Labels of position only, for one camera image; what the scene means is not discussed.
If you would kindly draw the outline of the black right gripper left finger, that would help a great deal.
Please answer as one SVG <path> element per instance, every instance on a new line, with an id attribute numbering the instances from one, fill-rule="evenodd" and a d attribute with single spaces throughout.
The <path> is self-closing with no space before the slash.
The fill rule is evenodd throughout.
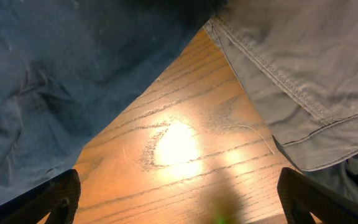
<path id="1" fill-rule="evenodd" d="M 81 185 L 78 173 L 70 169 L 32 190 L 0 205 L 0 224 L 72 224 L 78 208 Z"/>

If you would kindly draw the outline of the navy blue shorts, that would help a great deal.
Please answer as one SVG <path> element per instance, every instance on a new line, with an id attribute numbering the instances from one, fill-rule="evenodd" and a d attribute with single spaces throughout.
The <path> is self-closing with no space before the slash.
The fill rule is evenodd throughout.
<path id="1" fill-rule="evenodd" d="M 71 169 L 223 4 L 0 0 L 0 205 Z"/>

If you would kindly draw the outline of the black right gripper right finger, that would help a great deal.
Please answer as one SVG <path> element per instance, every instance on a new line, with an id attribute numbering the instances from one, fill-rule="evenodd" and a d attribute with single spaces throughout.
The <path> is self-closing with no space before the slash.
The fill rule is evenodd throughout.
<path id="1" fill-rule="evenodd" d="M 278 196 L 289 224 L 358 224 L 358 204 L 284 167 L 277 184 Z"/>

